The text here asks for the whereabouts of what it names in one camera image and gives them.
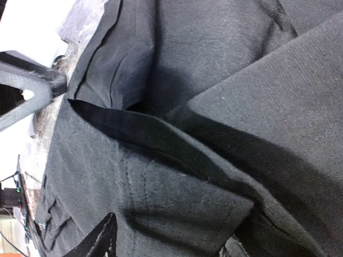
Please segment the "gray plastic part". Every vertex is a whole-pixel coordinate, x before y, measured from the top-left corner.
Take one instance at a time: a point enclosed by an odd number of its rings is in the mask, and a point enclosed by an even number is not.
[[[65,76],[57,78],[57,83],[65,83]],[[0,84],[15,87],[21,90],[28,89],[34,93],[33,98],[0,116],[0,131],[13,125],[26,116],[43,109],[53,101],[52,88],[56,81],[49,81],[41,74],[28,72],[23,69],[0,62]]]

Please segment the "dark gray fabric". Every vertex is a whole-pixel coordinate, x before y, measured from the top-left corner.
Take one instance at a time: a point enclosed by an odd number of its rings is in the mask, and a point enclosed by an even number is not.
[[[249,256],[343,255],[343,14],[280,2],[106,4],[51,143],[48,256],[108,212],[119,257],[214,256],[234,231]]]

